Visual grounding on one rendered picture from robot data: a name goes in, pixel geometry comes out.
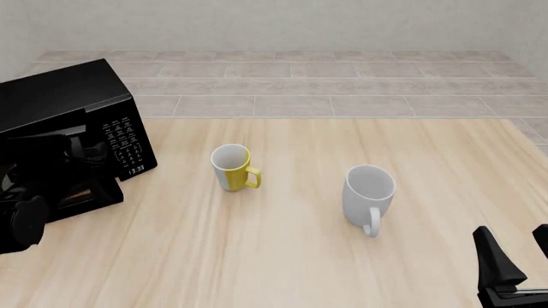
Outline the yellow and white mug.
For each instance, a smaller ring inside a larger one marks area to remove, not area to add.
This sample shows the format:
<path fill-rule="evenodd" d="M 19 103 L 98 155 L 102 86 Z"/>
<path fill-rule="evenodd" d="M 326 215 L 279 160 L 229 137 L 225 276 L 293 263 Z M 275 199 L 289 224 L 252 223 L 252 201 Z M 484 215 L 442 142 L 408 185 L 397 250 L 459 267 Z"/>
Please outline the yellow and white mug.
<path fill-rule="evenodd" d="M 244 145 L 221 145 L 211 154 L 211 165 L 219 184 L 228 192 L 260 187 L 261 173 L 250 163 L 251 153 Z"/>

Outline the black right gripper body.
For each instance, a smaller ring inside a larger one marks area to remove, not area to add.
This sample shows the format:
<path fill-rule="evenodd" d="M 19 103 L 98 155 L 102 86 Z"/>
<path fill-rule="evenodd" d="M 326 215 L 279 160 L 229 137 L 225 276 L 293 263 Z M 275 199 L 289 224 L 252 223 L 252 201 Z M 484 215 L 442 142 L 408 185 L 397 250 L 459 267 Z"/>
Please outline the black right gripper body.
<path fill-rule="evenodd" d="M 515 284 L 482 284 L 483 308 L 548 308 L 548 288 L 518 289 Z"/>

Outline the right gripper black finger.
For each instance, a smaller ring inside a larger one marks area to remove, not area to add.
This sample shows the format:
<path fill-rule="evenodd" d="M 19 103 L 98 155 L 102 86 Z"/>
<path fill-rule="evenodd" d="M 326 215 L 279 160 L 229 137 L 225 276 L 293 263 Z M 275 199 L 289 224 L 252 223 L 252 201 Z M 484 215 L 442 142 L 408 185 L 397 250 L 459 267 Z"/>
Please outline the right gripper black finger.
<path fill-rule="evenodd" d="M 516 291 L 527 276 L 504 253 L 489 228 L 479 226 L 473 238 L 479 264 L 478 290 Z"/>
<path fill-rule="evenodd" d="M 533 237 L 544 254 L 548 254 L 548 224 L 541 224 L 533 231 Z"/>

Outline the black microwave oven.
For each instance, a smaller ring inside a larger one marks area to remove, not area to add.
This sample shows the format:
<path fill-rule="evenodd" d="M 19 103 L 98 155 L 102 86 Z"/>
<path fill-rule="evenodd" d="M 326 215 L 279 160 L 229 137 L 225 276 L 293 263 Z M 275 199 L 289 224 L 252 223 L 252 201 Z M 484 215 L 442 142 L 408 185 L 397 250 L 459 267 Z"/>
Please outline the black microwave oven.
<path fill-rule="evenodd" d="M 0 83 L 0 142 L 57 134 L 106 143 L 118 184 L 158 165 L 133 95 L 104 59 Z"/>

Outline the black microwave door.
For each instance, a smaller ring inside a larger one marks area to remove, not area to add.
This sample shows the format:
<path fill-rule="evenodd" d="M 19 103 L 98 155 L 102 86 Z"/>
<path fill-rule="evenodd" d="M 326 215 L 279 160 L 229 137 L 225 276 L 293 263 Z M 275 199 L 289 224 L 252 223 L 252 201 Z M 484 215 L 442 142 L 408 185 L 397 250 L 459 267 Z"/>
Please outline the black microwave door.
<path fill-rule="evenodd" d="M 54 194 L 48 200 L 47 223 L 99 210 L 124 200 L 122 189 L 111 176 L 92 177 L 86 181 L 71 184 L 67 189 Z"/>

